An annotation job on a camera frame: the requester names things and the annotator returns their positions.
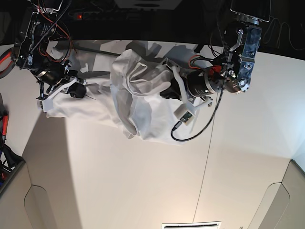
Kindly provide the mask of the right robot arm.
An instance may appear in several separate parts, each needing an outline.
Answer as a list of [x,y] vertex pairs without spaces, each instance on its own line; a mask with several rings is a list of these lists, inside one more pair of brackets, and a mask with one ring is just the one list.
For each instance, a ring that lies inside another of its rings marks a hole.
[[[36,78],[40,85],[39,100],[45,100],[57,92],[83,98],[86,82],[78,78],[76,70],[69,70],[72,39],[68,30],[59,25],[72,1],[32,0],[30,3],[32,6],[25,10],[20,33],[12,48],[13,62]],[[55,58],[48,53],[47,48],[53,38],[68,41],[63,57]]]

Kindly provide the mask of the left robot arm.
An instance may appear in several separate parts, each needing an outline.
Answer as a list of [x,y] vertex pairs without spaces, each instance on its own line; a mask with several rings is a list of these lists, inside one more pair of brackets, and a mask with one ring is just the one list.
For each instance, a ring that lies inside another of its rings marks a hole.
[[176,99],[182,105],[174,112],[186,123],[201,106],[213,104],[212,94],[246,92],[251,83],[255,56],[261,43],[259,23],[270,20],[271,1],[233,0],[230,12],[235,19],[223,26],[224,7],[216,12],[215,23],[223,46],[214,58],[195,55],[188,61],[187,72],[179,67],[173,71],[169,88],[160,92],[164,99]]

